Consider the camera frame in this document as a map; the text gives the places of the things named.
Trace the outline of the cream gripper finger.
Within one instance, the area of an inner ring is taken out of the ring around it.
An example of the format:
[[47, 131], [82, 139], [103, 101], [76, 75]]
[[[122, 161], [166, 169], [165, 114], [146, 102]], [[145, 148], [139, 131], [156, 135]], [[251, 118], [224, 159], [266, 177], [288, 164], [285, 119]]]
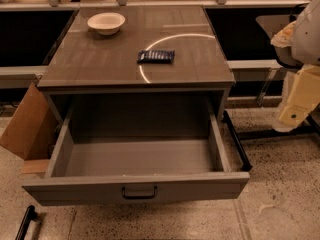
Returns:
[[296, 129], [320, 104], [320, 67], [304, 65], [284, 79], [282, 101], [272, 127], [277, 132]]

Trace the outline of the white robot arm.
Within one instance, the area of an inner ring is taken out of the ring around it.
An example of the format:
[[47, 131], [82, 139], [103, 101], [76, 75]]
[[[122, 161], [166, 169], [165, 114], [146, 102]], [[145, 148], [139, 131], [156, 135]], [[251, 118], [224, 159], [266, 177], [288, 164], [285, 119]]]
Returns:
[[272, 39], [275, 47], [291, 47], [292, 57], [303, 66], [293, 76], [289, 95], [279, 105], [273, 128], [289, 132], [297, 128], [320, 103], [320, 0], [311, 0], [293, 23]]

